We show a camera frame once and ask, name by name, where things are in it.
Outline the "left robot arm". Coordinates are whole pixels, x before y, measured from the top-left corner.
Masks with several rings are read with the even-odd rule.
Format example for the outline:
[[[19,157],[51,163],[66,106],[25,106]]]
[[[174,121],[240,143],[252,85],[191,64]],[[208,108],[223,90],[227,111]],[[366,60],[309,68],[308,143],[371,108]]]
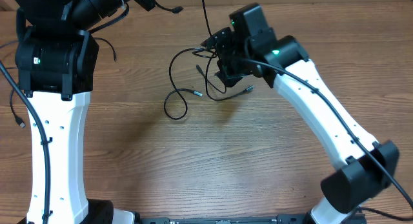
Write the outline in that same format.
[[[136,212],[89,199],[83,176],[85,122],[102,19],[131,0],[15,0],[18,78],[29,113],[32,197],[24,223],[139,223]],[[133,0],[145,10],[154,0]]]

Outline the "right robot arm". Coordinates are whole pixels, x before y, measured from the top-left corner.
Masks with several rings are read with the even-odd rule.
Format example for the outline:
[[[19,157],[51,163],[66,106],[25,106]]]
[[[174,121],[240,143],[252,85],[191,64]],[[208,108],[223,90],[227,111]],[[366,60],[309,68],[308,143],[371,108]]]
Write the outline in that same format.
[[[278,39],[260,5],[230,14],[231,26],[203,41],[218,58],[217,77],[232,87],[245,76],[264,79],[300,114],[323,145],[334,173],[321,182],[323,199],[300,223],[362,223],[365,202],[391,184],[399,150],[380,143],[335,98],[296,38]]]

